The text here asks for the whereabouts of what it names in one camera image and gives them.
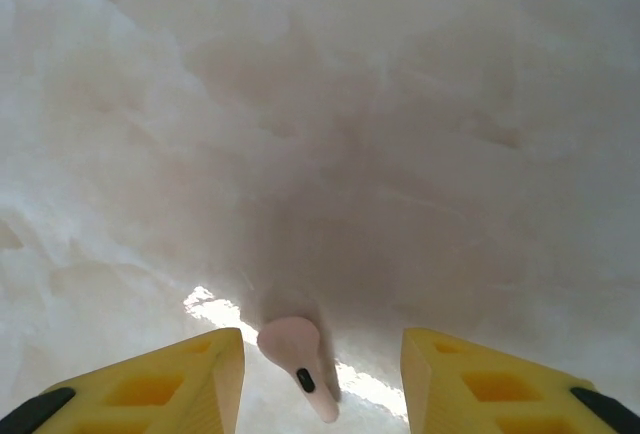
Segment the pink earbud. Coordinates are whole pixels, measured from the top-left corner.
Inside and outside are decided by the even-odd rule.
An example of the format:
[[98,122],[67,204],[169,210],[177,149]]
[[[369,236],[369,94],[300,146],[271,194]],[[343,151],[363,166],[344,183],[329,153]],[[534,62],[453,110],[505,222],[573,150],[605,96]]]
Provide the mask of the pink earbud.
[[324,423],[338,419],[338,401],[322,365],[321,334],[313,322],[300,316],[273,320],[259,331],[257,346],[270,362],[293,379]]

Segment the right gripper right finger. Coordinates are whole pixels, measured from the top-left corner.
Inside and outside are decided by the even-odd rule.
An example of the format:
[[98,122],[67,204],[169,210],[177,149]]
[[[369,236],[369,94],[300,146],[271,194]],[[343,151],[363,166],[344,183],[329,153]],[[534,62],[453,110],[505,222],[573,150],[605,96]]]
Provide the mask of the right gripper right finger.
[[640,434],[591,382],[438,331],[404,331],[401,377],[410,434]]

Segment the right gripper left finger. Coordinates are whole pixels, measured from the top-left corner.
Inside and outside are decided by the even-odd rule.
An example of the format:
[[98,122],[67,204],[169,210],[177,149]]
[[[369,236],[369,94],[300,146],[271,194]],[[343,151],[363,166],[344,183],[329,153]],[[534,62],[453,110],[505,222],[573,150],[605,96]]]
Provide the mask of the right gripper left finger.
[[222,328],[55,384],[0,434],[235,434],[244,343]]

